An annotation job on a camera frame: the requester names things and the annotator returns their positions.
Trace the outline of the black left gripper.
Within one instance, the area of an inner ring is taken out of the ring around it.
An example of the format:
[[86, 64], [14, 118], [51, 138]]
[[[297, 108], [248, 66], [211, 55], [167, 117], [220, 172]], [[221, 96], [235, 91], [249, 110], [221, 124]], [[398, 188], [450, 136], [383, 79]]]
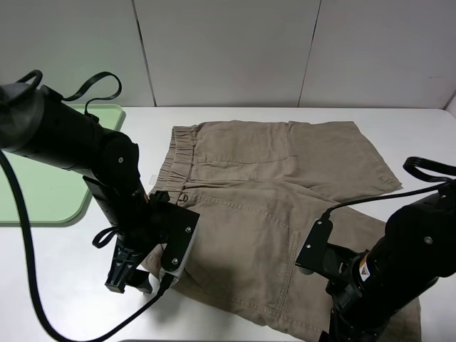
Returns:
[[[148, 254], [167, 238], [160, 205], [167, 202], [167, 194], [158, 192], [147, 196], [145, 192], [128, 195], [116, 193], [113, 204], [113, 224], [119, 227], [124, 242], [137, 252]], [[144, 294], [152, 293], [147, 271], [136, 269], [139, 254], [123, 245], [115, 245], [105, 286], [112, 292], [123, 294], [130, 286]]]

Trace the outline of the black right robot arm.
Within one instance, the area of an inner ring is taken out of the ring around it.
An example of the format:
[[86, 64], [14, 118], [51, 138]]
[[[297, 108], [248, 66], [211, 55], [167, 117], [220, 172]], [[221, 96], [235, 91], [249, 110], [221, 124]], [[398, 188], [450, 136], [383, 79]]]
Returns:
[[328, 279], [333, 308], [320, 341], [377, 341], [394, 314], [455, 273], [455, 183], [433, 189], [395, 212], [362, 253], [328, 243], [328, 212], [314, 224], [308, 240], [317, 250], [296, 263]]

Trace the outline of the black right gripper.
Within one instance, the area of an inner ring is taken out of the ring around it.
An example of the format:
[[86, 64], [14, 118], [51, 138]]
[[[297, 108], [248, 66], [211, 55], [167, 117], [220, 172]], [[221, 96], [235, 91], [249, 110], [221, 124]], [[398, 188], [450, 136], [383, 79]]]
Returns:
[[355, 281], [330, 279], [333, 306], [327, 341], [377, 341], [392, 316], [390, 284], [364, 289]]

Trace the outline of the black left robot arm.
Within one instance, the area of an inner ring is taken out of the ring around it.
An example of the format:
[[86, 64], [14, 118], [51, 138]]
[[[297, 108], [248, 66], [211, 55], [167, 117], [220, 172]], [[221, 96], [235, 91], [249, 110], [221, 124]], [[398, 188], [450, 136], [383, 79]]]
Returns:
[[94, 115], [68, 107], [46, 86], [12, 83], [1, 87], [1, 149], [82, 175], [117, 236], [105, 285], [118, 293], [126, 286], [151, 293], [138, 266], [157, 239], [140, 182], [137, 144], [102, 127]]

